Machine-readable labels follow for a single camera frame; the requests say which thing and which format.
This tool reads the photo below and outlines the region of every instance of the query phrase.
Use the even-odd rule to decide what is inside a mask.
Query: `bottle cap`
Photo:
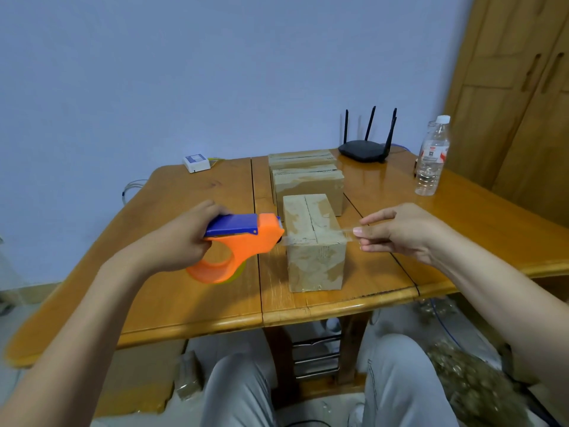
[[[439,115],[437,117],[437,124],[449,124],[451,122],[451,116],[450,115]]]

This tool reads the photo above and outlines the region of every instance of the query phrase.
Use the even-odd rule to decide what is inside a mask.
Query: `white shoe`
[[[350,412],[348,427],[361,427],[364,422],[364,404],[358,403]]]

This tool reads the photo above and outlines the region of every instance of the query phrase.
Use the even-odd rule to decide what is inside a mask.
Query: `orange tape dispenser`
[[[230,282],[243,272],[248,258],[270,251],[284,232],[281,219],[272,213],[218,216],[208,225],[204,239],[225,244],[231,257],[218,264],[202,259],[186,270],[203,283]]]

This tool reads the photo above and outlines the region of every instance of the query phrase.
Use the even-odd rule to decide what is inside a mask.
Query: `door handle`
[[[551,84],[551,81],[555,77],[557,69],[559,69],[559,63],[561,63],[561,60],[563,59],[564,56],[565,52],[559,52],[559,54],[557,54],[557,57],[555,57],[555,59],[553,60],[553,64],[551,64],[551,69],[549,69],[547,77],[545,78],[544,85],[541,87],[542,94],[547,92],[549,84]]]
[[[528,86],[530,85],[531,77],[533,76],[533,73],[536,70],[536,66],[537,66],[537,63],[539,62],[540,58],[541,58],[541,54],[536,54],[536,56],[534,57],[534,60],[531,62],[530,70],[528,70],[526,72],[526,79],[524,80],[524,82],[522,84],[522,89],[521,89],[522,92],[528,90]]]

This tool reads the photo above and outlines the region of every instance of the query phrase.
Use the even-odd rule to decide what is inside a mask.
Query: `baseboard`
[[[0,299],[14,306],[43,302],[61,282],[0,290]]]

